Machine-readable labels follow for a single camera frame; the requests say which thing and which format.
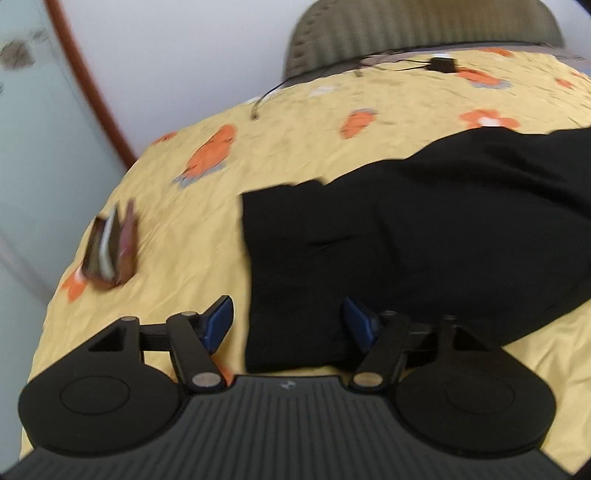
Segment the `frosted floral glass door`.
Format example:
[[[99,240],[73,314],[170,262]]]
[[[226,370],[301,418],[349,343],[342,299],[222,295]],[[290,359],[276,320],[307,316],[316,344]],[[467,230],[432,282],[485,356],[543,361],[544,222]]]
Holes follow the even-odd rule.
[[[123,166],[40,1],[1,4],[1,467],[19,457],[17,403],[47,305]]]

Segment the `olive upholstered headboard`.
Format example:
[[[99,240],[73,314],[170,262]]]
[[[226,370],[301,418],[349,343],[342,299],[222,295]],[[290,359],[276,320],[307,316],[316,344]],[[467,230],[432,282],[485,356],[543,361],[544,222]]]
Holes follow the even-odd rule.
[[[317,1],[297,21],[283,77],[386,51],[511,42],[565,45],[555,16],[541,1]]]

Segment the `brown wooden door frame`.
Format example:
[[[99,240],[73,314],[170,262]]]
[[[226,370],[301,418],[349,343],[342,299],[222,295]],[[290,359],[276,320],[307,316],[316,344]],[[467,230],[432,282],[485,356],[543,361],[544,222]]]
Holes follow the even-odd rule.
[[[58,0],[45,0],[43,4],[47,9],[48,17],[81,92],[124,168],[129,170],[135,163],[136,156],[119,129],[95,83],[74,38],[61,2]]]

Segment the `black power adapter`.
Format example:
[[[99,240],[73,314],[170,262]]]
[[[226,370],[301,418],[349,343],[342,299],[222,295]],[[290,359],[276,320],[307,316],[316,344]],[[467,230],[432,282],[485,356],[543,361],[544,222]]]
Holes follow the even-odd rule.
[[[457,61],[449,56],[434,56],[427,65],[426,69],[443,74],[454,74],[458,72]]]

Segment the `brown wallet phone case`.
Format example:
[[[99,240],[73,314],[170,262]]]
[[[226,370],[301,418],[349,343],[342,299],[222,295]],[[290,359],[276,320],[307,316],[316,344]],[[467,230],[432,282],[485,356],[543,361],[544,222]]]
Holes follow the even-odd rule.
[[[138,216],[129,199],[120,218],[115,204],[106,216],[96,216],[91,225],[81,272],[98,290],[111,290],[127,283],[137,271]]]

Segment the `black pants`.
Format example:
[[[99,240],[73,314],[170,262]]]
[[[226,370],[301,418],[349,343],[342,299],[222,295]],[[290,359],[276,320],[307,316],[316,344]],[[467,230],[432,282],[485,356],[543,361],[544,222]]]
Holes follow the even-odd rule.
[[[346,300],[503,346],[590,297],[590,132],[467,130],[329,183],[242,195],[245,368],[356,369]]]

